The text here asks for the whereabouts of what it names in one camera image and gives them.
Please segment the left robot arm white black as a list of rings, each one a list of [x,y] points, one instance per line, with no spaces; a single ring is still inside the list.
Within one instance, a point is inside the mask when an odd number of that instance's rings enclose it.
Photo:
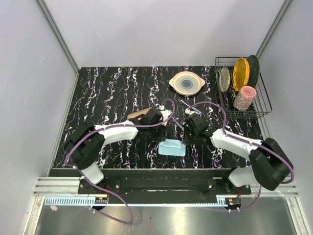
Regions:
[[[96,163],[103,146],[123,140],[133,140],[136,136],[150,136],[161,141],[166,122],[171,111],[147,108],[131,113],[127,120],[111,125],[93,125],[84,122],[68,138],[64,145],[65,165],[76,167],[87,179],[89,189],[96,194],[105,190],[104,175]]]

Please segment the light blue cleaning cloth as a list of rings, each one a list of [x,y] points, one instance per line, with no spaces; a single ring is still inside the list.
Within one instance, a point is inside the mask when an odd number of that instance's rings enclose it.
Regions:
[[[158,153],[164,156],[184,157],[186,154],[186,145],[180,140],[166,139],[159,143]]]

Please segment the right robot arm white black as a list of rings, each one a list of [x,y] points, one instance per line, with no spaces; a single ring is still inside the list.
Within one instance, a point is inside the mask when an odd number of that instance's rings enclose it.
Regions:
[[[229,172],[222,181],[224,192],[233,194],[239,187],[259,184],[274,191],[291,174],[293,165],[272,138],[264,141],[232,134],[223,128],[210,125],[200,115],[193,113],[185,117],[183,142],[186,145],[203,144],[224,149],[250,162],[250,166],[239,167]]]

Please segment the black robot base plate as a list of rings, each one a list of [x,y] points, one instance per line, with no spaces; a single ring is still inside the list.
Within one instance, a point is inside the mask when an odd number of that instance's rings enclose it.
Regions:
[[[106,169],[98,184],[135,204],[218,204],[217,196],[251,195],[250,186],[237,188],[228,169]]]

